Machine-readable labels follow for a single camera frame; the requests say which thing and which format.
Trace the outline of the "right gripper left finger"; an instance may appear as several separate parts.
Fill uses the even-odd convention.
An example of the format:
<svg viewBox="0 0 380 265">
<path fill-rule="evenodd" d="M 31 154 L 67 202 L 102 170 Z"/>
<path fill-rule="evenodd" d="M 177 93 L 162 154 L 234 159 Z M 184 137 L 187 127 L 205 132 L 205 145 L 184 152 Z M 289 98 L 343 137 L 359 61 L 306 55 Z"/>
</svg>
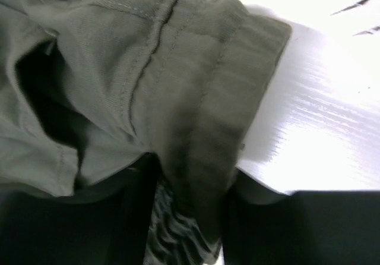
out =
<svg viewBox="0 0 380 265">
<path fill-rule="evenodd" d="M 145 154 L 69 200 L 1 192 L 2 264 L 142 264 L 160 164 Z"/>
</svg>

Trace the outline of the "olive green shorts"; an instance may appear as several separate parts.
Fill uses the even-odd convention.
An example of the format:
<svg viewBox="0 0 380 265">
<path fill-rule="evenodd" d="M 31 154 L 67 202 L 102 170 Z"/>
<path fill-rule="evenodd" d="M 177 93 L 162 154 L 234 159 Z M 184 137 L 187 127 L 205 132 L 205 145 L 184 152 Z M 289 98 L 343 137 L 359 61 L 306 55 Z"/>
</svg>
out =
<svg viewBox="0 0 380 265">
<path fill-rule="evenodd" d="M 1 0 L 1 189 L 83 203 L 163 171 L 143 264 L 214 264 L 292 34 L 239 0 Z"/>
</svg>

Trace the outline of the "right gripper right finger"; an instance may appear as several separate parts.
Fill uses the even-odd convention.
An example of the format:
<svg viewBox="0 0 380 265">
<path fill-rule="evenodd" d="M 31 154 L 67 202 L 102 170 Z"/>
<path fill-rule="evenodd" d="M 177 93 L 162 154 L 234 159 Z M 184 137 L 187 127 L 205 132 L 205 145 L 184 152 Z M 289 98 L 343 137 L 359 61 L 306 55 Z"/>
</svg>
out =
<svg viewBox="0 0 380 265">
<path fill-rule="evenodd" d="M 223 210 L 225 264 L 378 264 L 379 192 L 277 193 L 240 172 Z"/>
</svg>

